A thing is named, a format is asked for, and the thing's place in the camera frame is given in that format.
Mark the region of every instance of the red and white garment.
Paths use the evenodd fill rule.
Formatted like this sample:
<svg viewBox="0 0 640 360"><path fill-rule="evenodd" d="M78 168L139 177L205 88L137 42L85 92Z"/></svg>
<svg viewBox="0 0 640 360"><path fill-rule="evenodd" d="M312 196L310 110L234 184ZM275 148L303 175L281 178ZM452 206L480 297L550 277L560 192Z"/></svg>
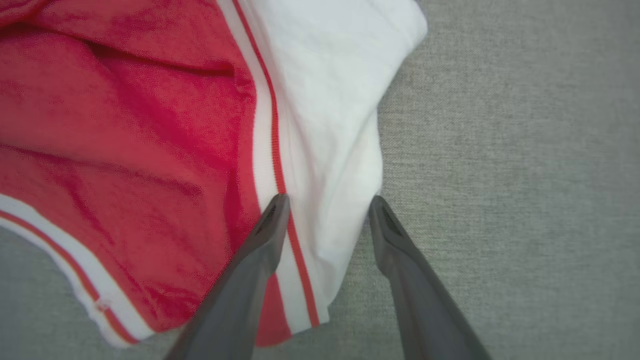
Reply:
<svg viewBox="0 0 640 360"><path fill-rule="evenodd" d="M413 0L4 0L0 226L126 347L187 322L288 193L257 344L325 323L425 34Z"/></svg>

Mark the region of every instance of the sports jersey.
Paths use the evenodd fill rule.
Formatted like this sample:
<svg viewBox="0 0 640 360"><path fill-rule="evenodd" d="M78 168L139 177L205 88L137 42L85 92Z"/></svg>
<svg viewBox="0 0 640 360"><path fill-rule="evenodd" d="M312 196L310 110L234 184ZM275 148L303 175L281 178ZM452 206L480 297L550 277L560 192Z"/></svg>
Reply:
<svg viewBox="0 0 640 360"><path fill-rule="evenodd" d="M285 341L329 320L425 35L413 0L3 1L0 226L126 347L185 324L288 193L257 344Z"/></svg>

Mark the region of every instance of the white stripe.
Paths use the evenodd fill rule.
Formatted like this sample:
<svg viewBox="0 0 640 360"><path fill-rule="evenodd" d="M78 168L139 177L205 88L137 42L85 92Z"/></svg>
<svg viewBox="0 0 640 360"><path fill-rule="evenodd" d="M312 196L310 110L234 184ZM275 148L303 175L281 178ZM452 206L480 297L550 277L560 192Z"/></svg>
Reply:
<svg viewBox="0 0 640 360"><path fill-rule="evenodd" d="M127 332L137 340L144 340L155 332L142 319L136 308L133 306L127 295L122 291L116 281L109 275L107 270L96 256L82 243L64 230L52 224L34 208L22 201L0 194L0 210L9 213L46 234L77 262L84 271L89 281L93 284L99 294L99 302L107 305L124 326ZM11 221L0 219L0 225L25 237L31 243L46 251L50 257L60 267L67 276L74 288L78 301L84 305L89 317L98 324L100 331L107 341L116 347L126 347L127 343L120 338L113 330L101 311L98 310L91 296L80 282L77 274L70 265L46 242L40 239L31 231L15 224Z"/></svg>
<svg viewBox="0 0 640 360"><path fill-rule="evenodd" d="M252 18L251 12L246 11L244 1L241 1L244 16L252 27L252 35L258 44L264 44L261 39L261 31L256 28L257 22ZM260 61L253 51L253 46L249 40L243 23L236 12L232 0L218 0L218 5L222 10L227 25L233 34L238 48L242 52L243 58L249 66L257 92L257 103L255 110L255 121L253 125L253 176L255 187L260 204L260 210L264 211L273 198L278 193L273 169L273 157L271 152L271 94L267 79L260 66ZM285 317L289 329L293 334L307 330L311 327L311 321L307 310L305 292L302 287L300 273L293 255L289 235L285 239L280 265L276 271L282 302L284 305Z"/></svg>

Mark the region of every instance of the red fabric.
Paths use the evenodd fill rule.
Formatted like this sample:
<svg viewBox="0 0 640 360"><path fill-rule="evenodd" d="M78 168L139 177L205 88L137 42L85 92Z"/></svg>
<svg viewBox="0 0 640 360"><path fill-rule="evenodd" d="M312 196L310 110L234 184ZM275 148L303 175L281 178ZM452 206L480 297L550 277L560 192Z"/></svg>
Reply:
<svg viewBox="0 0 640 360"><path fill-rule="evenodd" d="M0 5L0 192L88 247L155 331L260 217L255 87L210 1ZM258 344L291 336L272 278Z"/></svg>

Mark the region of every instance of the gray fabric surface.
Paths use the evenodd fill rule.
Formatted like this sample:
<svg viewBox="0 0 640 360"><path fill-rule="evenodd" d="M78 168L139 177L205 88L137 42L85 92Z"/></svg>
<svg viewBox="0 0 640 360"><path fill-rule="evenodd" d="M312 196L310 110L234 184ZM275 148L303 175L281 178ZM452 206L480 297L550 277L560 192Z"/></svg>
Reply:
<svg viewBox="0 0 640 360"><path fill-rule="evenodd" d="M430 0L380 106L384 194L496 359L640 358L640 3ZM161 359L100 338L0 231L0 357ZM399 359L369 230L332 322L256 359Z"/></svg>

